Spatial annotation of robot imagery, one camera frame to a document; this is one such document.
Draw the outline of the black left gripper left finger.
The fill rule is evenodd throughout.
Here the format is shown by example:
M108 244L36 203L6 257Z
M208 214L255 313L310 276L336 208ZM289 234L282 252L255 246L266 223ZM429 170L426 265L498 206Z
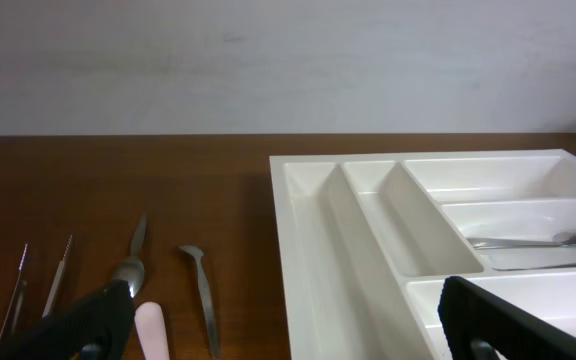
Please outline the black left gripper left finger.
M1 341L0 359L120 359L134 315L128 283L113 280ZM85 348L94 348L96 354Z

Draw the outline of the silver fork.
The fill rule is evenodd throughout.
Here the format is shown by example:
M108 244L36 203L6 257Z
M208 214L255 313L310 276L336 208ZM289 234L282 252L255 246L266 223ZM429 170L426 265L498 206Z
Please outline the silver fork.
M501 272L510 272L510 271L549 270L549 269L560 269L560 268L576 268L576 262L557 264L557 265L533 266L533 267L493 268L493 270L501 271Z
M550 241L483 237L470 237L467 241L475 249L576 247L576 231L557 233Z

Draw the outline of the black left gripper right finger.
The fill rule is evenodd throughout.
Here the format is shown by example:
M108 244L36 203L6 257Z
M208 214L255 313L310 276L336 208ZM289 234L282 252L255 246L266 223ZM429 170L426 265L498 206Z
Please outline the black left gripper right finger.
M455 360L576 359L576 337L459 276L445 279L438 315Z

